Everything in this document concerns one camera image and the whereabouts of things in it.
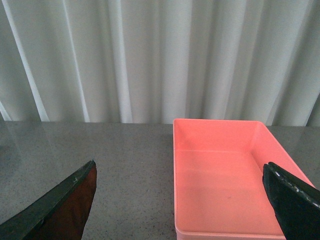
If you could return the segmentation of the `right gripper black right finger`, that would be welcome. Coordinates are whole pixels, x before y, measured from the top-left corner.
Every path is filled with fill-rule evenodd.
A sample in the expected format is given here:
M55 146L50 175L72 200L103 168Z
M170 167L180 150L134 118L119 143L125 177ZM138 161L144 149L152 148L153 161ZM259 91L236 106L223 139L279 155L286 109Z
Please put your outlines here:
M287 240L320 238L320 191L274 162L263 166L262 182Z

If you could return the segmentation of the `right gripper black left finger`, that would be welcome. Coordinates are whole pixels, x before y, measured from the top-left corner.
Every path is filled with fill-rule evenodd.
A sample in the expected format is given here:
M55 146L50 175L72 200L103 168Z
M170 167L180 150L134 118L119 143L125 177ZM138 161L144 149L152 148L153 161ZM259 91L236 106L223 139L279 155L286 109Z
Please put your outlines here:
M0 225L2 240L80 240L97 188L94 160Z

